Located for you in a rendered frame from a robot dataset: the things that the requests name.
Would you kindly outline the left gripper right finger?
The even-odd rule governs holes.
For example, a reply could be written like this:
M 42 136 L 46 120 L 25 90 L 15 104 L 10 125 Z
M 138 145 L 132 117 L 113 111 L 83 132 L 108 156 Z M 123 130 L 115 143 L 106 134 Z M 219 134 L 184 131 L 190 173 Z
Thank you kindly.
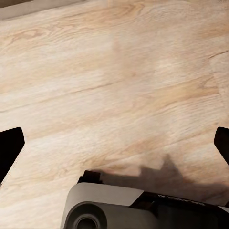
M 224 127 L 218 127 L 214 144 L 229 165 L 229 129 Z

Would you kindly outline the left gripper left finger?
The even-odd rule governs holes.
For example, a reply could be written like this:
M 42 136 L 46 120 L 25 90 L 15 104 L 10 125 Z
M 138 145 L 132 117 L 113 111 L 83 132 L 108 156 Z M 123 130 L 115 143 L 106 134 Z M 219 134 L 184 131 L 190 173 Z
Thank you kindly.
M 0 184 L 25 145 L 21 127 L 0 132 Z

